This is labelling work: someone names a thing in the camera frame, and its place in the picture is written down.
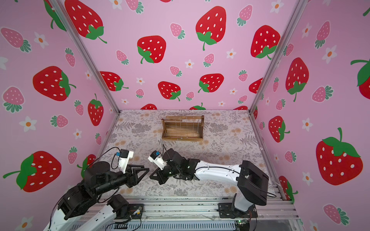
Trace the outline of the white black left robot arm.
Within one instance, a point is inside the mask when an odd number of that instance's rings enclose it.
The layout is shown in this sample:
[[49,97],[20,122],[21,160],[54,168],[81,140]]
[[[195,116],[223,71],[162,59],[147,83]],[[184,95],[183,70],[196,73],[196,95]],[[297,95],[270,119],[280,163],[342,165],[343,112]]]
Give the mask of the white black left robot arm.
[[[148,172],[149,168],[143,165],[129,165],[128,171],[123,173],[111,171],[108,162],[94,163],[86,169],[84,179],[61,197],[45,230],[69,231],[92,206],[98,204],[101,195],[111,190],[119,191],[123,185],[132,188]],[[123,218],[129,222],[143,208],[142,204],[131,206],[120,194],[113,195],[103,204],[99,212],[78,228],[80,231],[98,231],[116,218]]]

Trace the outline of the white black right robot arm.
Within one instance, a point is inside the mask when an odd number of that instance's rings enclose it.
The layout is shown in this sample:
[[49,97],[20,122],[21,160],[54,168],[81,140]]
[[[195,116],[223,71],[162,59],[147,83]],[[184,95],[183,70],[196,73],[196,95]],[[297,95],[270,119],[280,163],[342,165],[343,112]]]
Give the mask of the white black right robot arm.
[[183,181],[217,181],[237,186],[234,208],[246,212],[252,205],[266,206],[269,176],[250,161],[244,160],[240,165],[219,165],[199,159],[182,157],[173,149],[153,151],[148,160],[157,166],[150,175],[160,185],[171,177]]

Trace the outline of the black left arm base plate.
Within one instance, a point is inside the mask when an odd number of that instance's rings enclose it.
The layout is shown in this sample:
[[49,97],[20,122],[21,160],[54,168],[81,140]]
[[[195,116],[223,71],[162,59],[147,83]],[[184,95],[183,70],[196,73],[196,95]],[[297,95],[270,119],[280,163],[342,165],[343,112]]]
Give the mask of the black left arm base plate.
[[108,211],[102,212],[103,219],[129,219],[136,215],[141,218],[144,204],[127,204],[120,206],[107,205]]

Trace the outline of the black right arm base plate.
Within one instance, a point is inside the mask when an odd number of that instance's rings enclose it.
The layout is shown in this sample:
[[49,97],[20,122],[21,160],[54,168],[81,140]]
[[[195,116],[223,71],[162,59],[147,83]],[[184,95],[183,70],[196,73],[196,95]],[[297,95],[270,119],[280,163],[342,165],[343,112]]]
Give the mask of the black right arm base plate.
[[255,205],[250,206],[247,211],[243,212],[233,207],[232,203],[219,203],[218,209],[220,218],[257,218],[258,214]]

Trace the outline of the wooden jewelry display stand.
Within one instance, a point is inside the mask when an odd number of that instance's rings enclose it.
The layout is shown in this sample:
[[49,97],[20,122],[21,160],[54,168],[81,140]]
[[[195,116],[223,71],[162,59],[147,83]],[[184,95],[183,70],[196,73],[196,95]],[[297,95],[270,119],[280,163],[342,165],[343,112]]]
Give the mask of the wooden jewelry display stand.
[[167,141],[203,141],[204,116],[167,116],[161,120],[162,139]]

